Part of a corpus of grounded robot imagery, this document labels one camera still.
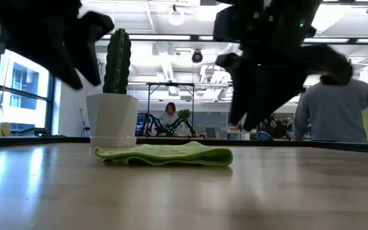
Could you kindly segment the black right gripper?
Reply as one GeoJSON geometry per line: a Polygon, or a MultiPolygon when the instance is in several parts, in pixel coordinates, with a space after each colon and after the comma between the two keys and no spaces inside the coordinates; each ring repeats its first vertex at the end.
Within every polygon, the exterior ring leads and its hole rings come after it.
{"type": "Polygon", "coordinates": [[[241,56],[232,52],[217,57],[215,64],[232,80],[231,124],[247,113],[244,129],[252,130],[299,94],[309,75],[325,76],[338,86],[348,84],[353,67],[347,58],[329,46],[302,47],[306,36],[306,31],[246,31],[240,36],[241,56]]]}

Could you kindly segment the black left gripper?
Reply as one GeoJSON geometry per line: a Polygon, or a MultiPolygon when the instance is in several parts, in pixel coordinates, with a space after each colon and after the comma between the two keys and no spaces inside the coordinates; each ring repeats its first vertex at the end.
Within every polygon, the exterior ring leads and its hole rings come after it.
{"type": "Polygon", "coordinates": [[[82,88],[74,65],[88,82],[98,86],[95,43],[114,29],[114,23],[102,13],[88,11],[81,18],[78,14],[78,9],[11,9],[8,48],[73,89],[82,88]]]}

